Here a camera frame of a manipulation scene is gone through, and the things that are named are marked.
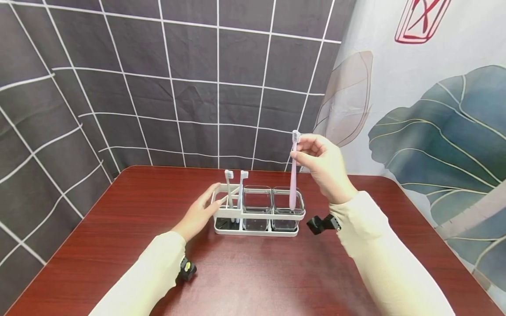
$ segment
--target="white grid line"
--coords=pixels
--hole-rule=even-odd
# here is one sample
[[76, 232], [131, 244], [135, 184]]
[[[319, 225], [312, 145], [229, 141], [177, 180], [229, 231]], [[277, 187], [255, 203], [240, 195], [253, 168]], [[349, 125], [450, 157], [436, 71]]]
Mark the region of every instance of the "white grid line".
[[[88, 178], [89, 178], [89, 177], [90, 177], [93, 173], [95, 173], [95, 171], [97, 171], [97, 169], [98, 169], [98, 168], [102, 167], [102, 163], [103, 163], [103, 162], [104, 162], [104, 160], [101, 160], [101, 161], [100, 161], [100, 163], [99, 163], [99, 165], [98, 165], [95, 169], [93, 169], [93, 171], [92, 171], [92, 172], [90, 172], [87, 176], [85, 176], [84, 178], [82, 178], [80, 181], [78, 181], [78, 182], [77, 182], [76, 184], [74, 184], [73, 186], [69, 187], [69, 188], [68, 188], [68, 189], [64, 192], [64, 194], [68, 194], [70, 191], [72, 191], [72, 189], [74, 189], [75, 187], [77, 187], [78, 185], [80, 185], [81, 183], [83, 183], [86, 179], [88, 179]], [[13, 248], [13, 249], [12, 249], [12, 250], [11, 250], [11, 251], [7, 254], [7, 255], [6, 255], [6, 256], [5, 256], [5, 257], [4, 257], [1, 261], [0, 261], [0, 266], [1, 266], [1, 265], [2, 265], [2, 264], [3, 264], [3, 263], [4, 263], [4, 262], [5, 262], [5, 261], [6, 261], [6, 260], [10, 257], [10, 256], [11, 256], [11, 254], [12, 254], [14, 251], [16, 251], [16, 249], [18, 249], [18, 247], [19, 247], [19, 246], [23, 246], [23, 247], [25, 247], [25, 246], [26, 246], [26, 247], [28, 247], [28, 246], [25, 244], [25, 242], [28, 240], [28, 238], [30, 238], [30, 236], [32, 236], [32, 235], [33, 235], [33, 234], [34, 234], [34, 233], [35, 233], [35, 232], [36, 232], [36, 231], [37, 231], [37, 230], [38, 230], [38, 229], [39, 229], [39, 228], [40, 228], [40, 227], [41, 227], [41, 226], [42, 226], [42, 225], [43, 225], [43, 224], [47, 221], [47, 220], [48, 220], [48, 218], [49, 218], [49, 217], [53, 214], [53, 212], [55, 211], [56, 207], [58, 206], [58, 204], [60, 203], [60, 201], [62, 200], [62, 198], [63, 198], [63, 195], [61, 195], [61, 196], [58, 198], [58, 200], [56, 200], [55, 205], [53, 206], [53, 208], [51, 209], [51, 211], [50, 211], [50, 212], [46, 215], [46, 217], [45, 217], [45, 218], [44, 218], [44, 219], [43, 219], [43, 220], [42, 220], [42, 221], [41, 221], [41, 222], [40, 222], [40, 223], [39, 223], [39, 224], [38, 224], [38, 225], [37, 225], [37, 226], [36, 226], [36, 227], [35, 227], [32, 231], [31, 231], [31, 233], [30, 233], [30, 234], [26, 235], [26, 237], [25, 237], [25, 238], [23, 238], [23, 240], [20, 240], [19, 238], [17, 238], [17, 236], [16, 236], [16, 237], [14, 237], [15, 235], [14, 235], [14, 233], [12, 233], [11, 237], [13, 237], [13, 238], [14, 238], [14, 240], [16, 240], [16, 241], [18, 242], [18, 244], [16, 245], [16, 247], [14, 247], [14, 248]], [[0, 222], [0, 227], [2, 227], [4, 230], [6, 230], [6, 229], [3, 227], [3, 224], [2, 224], [1, 222]], [[42, 258], [40, 258], [40, 257], [38, 256], [38, 254], [37, 254], [35, 251], [33, 251], [33, 250], [31, 250], [31, 249], [30, 249], [30, 250], [28, 250], [28, 249], [27, 249], [27, 251], [28, 251], [28, 252], [30, 252], [30, 254], [32, 254], [32, 255], [33, 255], [35, 258], [37, 258], [39, 261], [40, 261], [40, 260], [42, 260], [42, 261], [41, 261], [41, 263], [42, 263], [43, 265], [46, 265], [46, 262], [45, 262]]]
[[[88, 68], [88, 67], [55, 67], [55, 68], [53, 68], [53, 71], [58, 71], [58, 70], [89, 70], [89, 71], [109, 72], [109, 73], [115, 73], [115, 74], [119, 74], [119, 75], [125, 74], [125, 75], [129, 75], [129, 76], [163, 79], [163, 80], [184, 81], [184, 82], [201, 82], [201, 83], [210, 83], [210, 84], [217, 84], [218, 83], [217, 81], [209, 81], [209, 80], [173, 78], [170, 76], [170, 74], [169, 74], [169, 77], [162, 77], [162, 76], [153, 76], [153, 75], [143, 75], [143, 74], [131, 73], [131, 72], [121, 72], [121, 71], [108, 70], [108, 69]], [[295, 94], [299, 94], [299, 95], [307, 95], [308, 94], [307, 92], [274, 88], [271, 86], [261, 86], [261, 85], [254, 85], [254, 84], [233, 83], [233, 82], [223, 82], [223, 81], [220, 81], [219, 83], [225, 84], [225, 85], [234, 85], [234, 86], [247, 86], [247, 87], [258, 88], [258, 89], [265, 88], [265, 89], [269, 89], [269, 90], [290, 92], [290, 93], [295, 93]], [[325, 94], [323, 94], [323, 93], [309, 93], [309, 95], [310, 96], [324, 96]]]
[[[120, 18], [126, 18], [126, 19], [134, 19], [134, 20], [144, 20], [144, 21], [152, 21], [152, 22], [163, 21], [164, 23], [168, 23], [168, 24], [199, 26], [199, 27], [215, 28], [215, 29], [218, 28], [218, 25], [210, 25], [210, 24], [202, 24], [202, 23], [194, 23], [194, 22], [184, 22], [184, 21], [176, 21], [176, 20], [166, 20], [166, 19], [156, 19], [156, 18], [140, 17], [140, 16], [135, 16], [135, 15], [120, 14], [120, 13], [113, 13], [113, 12], [102, 13], [100, 11], [63, 7], [63, 6], [56, 6], [56, 5], [42, 5], [42, 4], [37, 4], [37, 3], [18, 2], [18, 1], [11, 1], [11, 0], [0, 0], [0, 4], [1, 3], [9, 3], [9, 2], [12, 2], [13, 4], [16, 4], [19, 6], [27, 6], [27, 7], [42, 7], [42, 8], [47, 7], [50, 9], [58, 9], [58, 10], [65, 10], [65, 11], [83, 12], [83, 13], [90, 13], [90, 14], [105, 14], [106, 16], [120, 17]], [[237, 27], [220, 26], [219, 28], [225, 29], [225, 30], [230, 30], [230, 31], [246, 32], [246, 33], [256, 33], [256, 34], [265, 34], [265, 35], [269, 34], [269, 32], [266, 32], [266, 31], [258, 31], [258, 30], [251, 30], [251, 29], [244, 29], [244, 28], [237, 28]], [[290, 38], [312, 40], [312, 41], [321, 41], [322, 40], [321, 38], [316, 38], [316, 37], [307, 37], [307, 36], [276, 33], [276, 32], [273, 32], [272, 35], [280, 36], [280, 37], [290, 37]], [[341, 44], [340, 40], [324, 39], [323, 41], [326, 43]]]
[[[320, 42], [320, 49], [318, 50], [318, 55], [316, 56], [316, 62], [315, 62], [315, 66], [313, 68], [313, 74], [311, 75], [311, 81], [309, 82], [308, 93], [306, 94], [306, 99], [304, 100], [304, 106], [302, 107], [301, 116], [299, 118], [299, 123], [297, 125], [297, 130], [299, 130], [299, 128], [301, 128], [302, 117], [304, 116], [304, 111], [306, 109], [306, 104], [308, 102], [309, 92], [311, 91], [311, 86], [313, 85], [313, 79], [315, 78], [316, 68], [318, 68], [318, 62], [320, 61], [321, 49], [323, 48], [323, 43], [325, 43], [325, 37], [327, 35], [328, 24], [330, 22], [330, 17], [332, 16], [332, 9], [334, 8], [334, 3], [335, 3], [335, 0], [332, 0], [332, 3], [330, 4], [330, 11], [328, 12], [327, 23], [325, 24], [325, 30], [323, 31], [323, 36], [322, 36], [321, 42]], [[288, 159], [287, 159], [286, 165], [285, 165], [285, 171], [288, 168], [288, 163], [290, 162], [290, 158], [291, 158], [290, 155], [288, 155]]]
[[264, 66], [264, 79], [262, 81], [262, 92], [260, 93], [260, 106], [258, 108], [257, 130], [255, 131], [255, 144], [253, 145], [253, 160], [251, 161], [251, 170], [253, 170], [253, 165], [255, 164], [255, 153], [257, 151], [258, 127], [260, 126], [260, 115], [262, 113], [262, 102], [264, 101], [265, 77], [267, 76], [267, 65], [269, 63], [269, 50], [271, 49], [272, 25], [274, 24], [274, 12], [275, 11], [276, 11], [276, 0], [274, 0], [274, 2], [272, 4], [271, 27], [269, 28], [269, 40], [267, 42], [267, 53], [266, 53], [266, 57], [265, 57], [265, 66]]
[[44, 167], [44, 165], [42, 165], [42, 162], [39, 160], [39, 158], [37, 157], [37, 155], [34, 154], [32, 148], [30, 147], [30, 145], [26, 142], [25, 138], [23, 137], [23, 135], [21, 135], [21, 133], [19, 132], [18, 128], [16, 127], [16, 125], [11, 121], [10, 117], [7, 116], [7, 113], [5, 113], [4, 109], [2, 108], [2, 106], [0, 106], [0, 113], [2, 113], [2, 115], [5, 117], [5, 120], [9, 123], [9, 125], [12, 127], [12, 129], [14, 130], [14, 132], [16, 132], [16, 134], [18, 135], [18, 137], [21, 139], [21, 141], [23, 142], [23, 144], [25, 145], [26, 149], [28, 149], [28, 151], [30, 152], [30, 154], [33, 156], [33, 158], [36, 160], [36, 162], [38, 163], [38, 165], [40, 166], [40, 168], [44, 171], [44, 173], [48, 176], [49, 180], [51, 181], [51, 183], [53, 183], [53, 185], [56, 187], [56, 189], [58, 190], [58, 192], [64, 196], [65, 200], [68, 202], [68, 204], [70, 205], [70, 207], [72, 207], [72, 209], [77, 213], [77, 215], [79, 215], [81, 218], [83, 218], [83, 216], [81, 215], [81, 213], [79, 213], [79, 211], [77, 210], [77, 208], [74, 206], [74, 204], [63, 194], [63, 191], [62, 189], [60, 188], [60, 186], [56, 183], [56, 181], [53, 179], [53, 177], [51, 177], [51, 175], [49, 174], [49, 172], [46, 170], [46, 168]]
[[218, 123], [218, 169], [220, 169], [220, 0], [216, 0], [216, 111]]
[[33, 82], [42, 81], [42, 80], [46, 80], [46, 79], [52, 78], [54, 76], [55, 76], [54, 73], [50, 73], [49, 75], [45, 75], [45, 76], [42, 76], [42, 77], [10, 83], [10, 84], [7, 84], [7, 85], [4, 85], [4, 86], [0, 87], [0, 92], [2, 92], [4, 90], [7, 90], [9, 88], [14, 88], [15, 86], [19, 86], [19, 85], [23, 85], [23, 84], [27, 84], [27, 83], [33, 83]]
[[[99, 150], [98, 152], [103, 152], [103, 151], [106, 151], [106, 150], [109, 150], [109, 149], [114, 149], [114, 148], [123, 148], [123, 149], [141, 149], [141, 150], [145, 150], [145, 149], [146, 149], [146, 148], [144, 148], [144, 147], [111, 146], [111, 147], [102, 148], [102, 149], [101, 149], [101, 150]], [[206, 155], [206, 154], [199, 154], [199, 153], [182, 153], [182, 152], [178, 152], [178, 151], [163, 150], [163, 149], [155, 149], [155, 148], [148, 148], [148, 150], [160, 151], [160, 152], [164, 152], [164, 153], [171, 153], [171, 154], [180, 154], [180, 155], [198, 155], [198, 156], [204, 156], [204, 157], [218, 158], [218, 156], [217, 156], [217, 155]], [[244, 159], [253, 159], [253, 157], [244, 157], [244, 156], [235, 156], [235, 155], [227, 155], [227, 156], [223, 156], [223, 155], [222, 155], [222, 156], [220, 156], [220, 158], [244, 158]], [[264, 160], [264, 159], [259, 159], [259, 158], [254, 158], [254, 160], [265, 161], [265, 162], [275, 162], [275, 163], [280, 163], [280, 164], [284, 164], [284, 163], [285, 163], [284, 161]]]
[[[40, 52], [38, 51], [37, 49], [37, 46], [35, 46], [35, 43], [33, 42], [30, 34], [28, 33], [28, 30], [25, 28], [25, 25], [23, 24], [23, 22], [21, 21], [21, 19], [19, 18], [18, 16], [18, 13], [16, 12], [16, 10], [14, 9], [14, 6], [9, 3], [9, 6], [11, 7], [11, 10], [13, 11], [14, 15], [16, 16], [16, 19], [18, 20], [19, 24], [21, 25], [21, 28], [23, 29], [23, 31], [25, 32], [25, 35], [26, 37], [28, 38], [28, 40], [30, 41], [33, 49], [35, 50], [35, 52], [37, 53], [37, 56], [39, 57], [40, 61], [42, 62], [42, 64], [44, 65], [44, 68], [46, 69], [46, 71], [48, 72], [48, 74], [52, 74], [51, 70], [49, 70], [49, 67], [48, 65], [46, 64], [46, 62], [44, 61], [44, 58], [42, 58], [42, 55], [40, 54]], [[65, 102], [65, 105], [67, 106], [68, 110], [70, 111], [70, 114], [72, 114], [72, 117], [74, 118], [75, 122], [77, 125], [79, 125], [79, 121], [77, 120], [77, 117], [74, 113], [74, 111], [72, 111], [72, 108], [70, 107], [70, 105], [68, 104], [67, 102], [67, 99], [65, 98], [65, 96], [63, 95], [63, 92], [61, 91], [60, 89], [60, 86], [56, 83], [56, 80], [54, 77], [51, 77], [51, 80], [53, 81], [53, 84], [55, 85], [56, 89], [58, 90], [58, 92], [60, 93], [60, 96], [62, 97], [63, 101]], [[93, 148], [90, 140], [88, 139], [88, 136], [85, 134], [85, 131], [81, 129], [81, 133], [82, 135], [84, 136], [84, 138], [86, 139], [86, 142], [88, 143], [88, 146], [90, 146], [93, 154], [95, 155], [95, 157], [97, 158], [98, 161], [100, 161], [100, 158], [98, 157], [97, 155], [97, 152], [95, 151], [95, 149]], [[107, 173], [107, 171], [105, 170], [104, 166], [102, 166], [102, 170], [104, 171], [105, 173], [105, 176], [107, 177], [107, 179], [109, 180], [109, 183], [112, 183], [111, 181], [111, 178], [109, 177], [109, 174]]]
[[139, 117], [137, 115], [137, 109], [135, 107], [134, 98], [132, 98], [132, 93], [130, 92], [130, 86], [128, 84], [128, 81], [126, 80], [127, 76], [125, 76], [125, 73], [124, 73], [124, 70], [123, 70], [123, 65], [121, 63], [121, 58], [119, 57], [118, 48], [116, 47], [116, 41], [114, 40], [114, 36], [112, 35], [112, 30], [111, 30], [111, 27], [109, 25], [109, 21], [107, 20], [107, 15], [105, 14], [104, 6], [102, 5], [102, 0], [98, 0], [98, 2], [100, 4], [100, 8], [102, 9], [102, 13], [104, 15], [105, 24], [107, 25], [107, 29], [109, 30], [109, 35], [111, 36], [112, 46], [114, 47], [114, 51], [116, 52], [116, 57], [118, 58], [119, 68], [121, 69], [121, 72], [123, 74], [123, 79], [125, 81], [126, 89], [128, 91], [128, 95], [130, 96], [130, 101], [132, 102], [132, 107], [134, 108], [134, 113], [135, 113], [135, 116], [137, 118], [137, 122], [139, 124], [139, 129], [141, 130], [142, 139], [144, 140], [144, 144], [146, 145], [146, 151], [148, 152], [149, 162], [151, 163], [151, 165], [153, 165], [153, 161], [151, 160], [151, 155], [149, 154], [149, 150], [148, 150], [148, 143], [146, 141], [146, 137], [144, 136], [144, 131], [142, 130], [141, 120], [139, 119]]
[[45, 143], [44, 145], [40, 146], [39, 148], [35, 149], [33, 151], [33, 154], [30, 154], [19, 166], [17, 166], [16, 168], [14, 168], [14, 170], [12, 170], [9, 174], [7, 174], [2, 179], [0, 179], [0, 184], [2, 184], [3, 182], [7, 181], [10, 177], [12, 177], [19, 169], [21, 169], [25, 164], [27, 164], [30, 161], [30, 159], [33, 158], [33, 156], [36, 153], [38, 153], [42, 149], [46, 148], [50, 144], [55, 143], [55, 142], [59, 141], [60, 139], [63, 139], [65, 137], [69, 136], [70, 134], [74, 133], [75, 131], [77, 131], [77, 130], [79, 130], [81, 128], [82, 128], [82, 124], [80, 124], [78, 127], [74, 128], [70, 132], [67, 132], [67, 133], [65, 133], [65, 134], [63, 134], [61, 136], [58, 136], [55, 139], [52, 139], [49, 142]]
[[0, 261], [0, 266], [11, 256], [11, 254], [18, 249], [19, 246], [23, 247], [31, 254], [35, 259], [37, 259], [42, 265], [46, 265], [44, 259], [42, 259], [33, 249], [31, 249], [27, 244], [25, 244], [16, 234], [14, 234], [4, 223], [0, 221], [0, 228], [2, 228], [7, 235], [11, 236], [18, 244], [14, 247], [3, 259]]
[[[70, 67], [73, 68], [74, 67], [74, 63], [72, 62], [72, 59], [70, 58], [70, 54], [68, 53], [67, 46], [63, 42], [63, 38], [61, 37], [61, 34], [60, 34], [60, 31], [58, 30], [58, 27], [56, 26], [55, 20], [53, 19], [53, 15], [51, 14], [51, 11], [49, 10], [49, 6], [46, 3], [46, 0], [43, 0], [43, 4], [44, 4], [43, 7], [46, 9], [46, 11], [48, 13], [49, 19], [51, 20], [51, 24], [53, 25], [53, 28], [55, 29], [56, 35], [58, 36], [58, 39], [59, 39], [60, 44], [61, 44], [61, 46], [63, 48], [63, 51], [65, 52], [65, 56], [67, 56], [67, 60], [68, 60], [68, 62], [70, 64]], [[43, 58], [42, 58], [42, 56], [40, 54], [39, 54], [39, 57], [43, 61], [43, 63], [45, 64], [45, 62], [44, 62], [44, 60], [43, 60]], [[73, 72], [74, 72], [75, 78], [77, 80], [77, 83], [79, 83], [79, 87], [81, 88], [82, 94], [84, 95], [84, 97], [86, 99], [86, 102], [88, 103], [88, 106], [89, 106], [91, 112], [93, 113], [94, 110], [93, 110], [92, 104], [90, 102], [90, 99], [88, 98], [88, 94], [85, 91], [85, 87], [82, 85], [81, 78], [79, 77], [79, 75], [77, 74], [77, 71], [75, 69], [73, 70]], [[61, 96], [64, 98], [65, 102], [68, 105], [68, 102], [67, 102], [66, 98], [63, 96], [63, 93], [61, 92], [61, 90], [60, 90], [60, 88], [59, 88], [58, 85], [57, 85], [57, 88], [60, 91]], [[100, 131], [100, 134], [102, 135], [102, 138], [104, 139], [105, 145], [109, 146], [109, 143], [107, 142], [107, 138], [105, 137], [104, 131], [102, 130], [102, 126], [100, 125], [100, 122], [98, 121], [97, 116], [94, 115], [93, 117], [95, 119], [95, 122], [97, 123], [97, 126], [98, 126], [98, 129]], [[116, 166], [116, 169], [118, 170], [118, 173], [121, 172], [119, 170], [118, 163], [116, 162], [116, 158], [114, 158], [114, 155], [112, 154], [112, 151], [110, 151], [109, 154], [111, 155], [112, 161], [114, 162], [114, 165]]]
[[[203, 123], [203, 122], [196, 122], [196, 121], [177, 121], [170, 118], [159, 118], [159, 117], [151, 117], [151, 116], [144, 116], [144, 115], [135, 115], [135, 114], [126, 114], [126, 113], [114, 113], [114, 112], [94, 112], [94, 113], [85, 113], [79, 115], [79, 117], [89, 116], [89, 115], [119, 115], [119, 116], [130, 116], [130, 117], [139, 117], [139, 118], [145, 118], [150, 120], [157, 120], [157, 121], [166, 121], [166, 122], [179, 122], [179, 123], [186, 123], [186, 124], [198, 124], [198, 125], [216, 125], [218, 126], [218, 123]], [[220, 123], [220, 126], [240, 126], [240, 127], [248, 127], [248, 128], [257, 128], [257, 129], [266, 129], [271, 131], [276, 131], [280, 133], [287, 133], [291, 134], [291, 131], [286, 130], [280, 130], [280, 129], [274, 129], [269, 127], [256, 127], [251, 125], [242, 125], [242, 124], [233, 124], [233, 123]]]
[[[165, 57], [167, 58], [168, 76], [169, 76], [169, 80], [171, 81], [171, 91], [172, 91], [172, 101], [174, 104], [174, 113], [176, 115], [176, 123], [178, 124], [179, 144], [181, 145], [181, 152], [184, 152], [183, 138], [181, 137], [181, 128], [179, 127], [178, 107], [176, 106], [176, 94], [174, 93], [174, 82], [172, 81], [171, 62], [168, 59], [167, 38], [165, 37], [165, 25], [163, 23], [163, 12], [161, 9], [161, 0], [158, 0], [158, 8], [160, 10], [160, 18], [161, 18], [160, 23], [161, 23], [161, 31], [162, 31], [162, 36], [163, 36], [163, 45], [165, 48]], [[183, 155], [183, 165], [186, 167], [185, 155]]]

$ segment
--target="pink toothbrush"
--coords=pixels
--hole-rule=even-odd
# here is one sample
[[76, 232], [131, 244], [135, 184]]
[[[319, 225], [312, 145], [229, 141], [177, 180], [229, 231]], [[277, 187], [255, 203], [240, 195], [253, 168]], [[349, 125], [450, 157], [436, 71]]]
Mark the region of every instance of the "pink toothbrush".
[[[291, 141], [293, 142], [293, 146], [291, 148], [292, 151], [297, 150], [297, 143], [301, 141], [301, 133], [298, 130], [294, 129], [291, 132]], [[290, 178], [290, 200], [289, 206], [290, 210], [295, 210], [296, 200], [297, 200], [297, 163], [295, 160], [291, 160], [291, 178]]]

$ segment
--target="wooden table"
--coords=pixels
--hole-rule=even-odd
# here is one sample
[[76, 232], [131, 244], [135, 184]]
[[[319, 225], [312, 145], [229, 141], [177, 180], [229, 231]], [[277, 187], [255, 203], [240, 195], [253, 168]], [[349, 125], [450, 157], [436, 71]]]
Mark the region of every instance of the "wooden table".
[[[252, 171], [247, 184], [286, 186], [288, 172]], [[502, 315], [391, 180], [352, 176], [437, 281], [459, 316]], [[87, 315], [154, 236], [170, 230], [223, 170], [133, 166], [124, 170], [8, 312]], [[299, 174], [306, 219], [328, 214], [309, 174]], [[197, 264], [152, 315], [377, 315], [335, 233], [295, 238], [219, 236], [209, 223], [187, 245]]]

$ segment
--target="clear plastic cup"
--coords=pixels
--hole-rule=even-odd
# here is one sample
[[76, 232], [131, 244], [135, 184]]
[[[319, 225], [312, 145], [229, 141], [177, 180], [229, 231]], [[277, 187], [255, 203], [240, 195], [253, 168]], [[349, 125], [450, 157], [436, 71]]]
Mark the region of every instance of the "clear plastic cup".
[[[267, 186], [244, 186], [242, 211], [246, 214], [272, 214], [272, 190]], [[242, 228], [246, 231], [266, 231], [268, 219], [245, 218]]]
[[[297, 189], [295, 209], [290, 210], [290, 188], [275, 187], [272, 189], [273, 212], [274, 214], [302, 215], [304, 214], [304, 201], [302, 194]], [[273, 219], [272, 230], [277, 232], [294, 232], [299, 225], [298, 220]]]

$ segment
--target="gray tile backdrop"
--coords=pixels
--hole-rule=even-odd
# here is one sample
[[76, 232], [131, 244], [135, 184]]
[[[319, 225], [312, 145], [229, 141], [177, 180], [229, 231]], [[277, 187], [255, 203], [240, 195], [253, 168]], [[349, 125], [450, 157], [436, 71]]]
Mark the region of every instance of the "gray tile backdrop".
[[0, 314], [126, 167], [289, 168], [354, 2], [0, 0]]

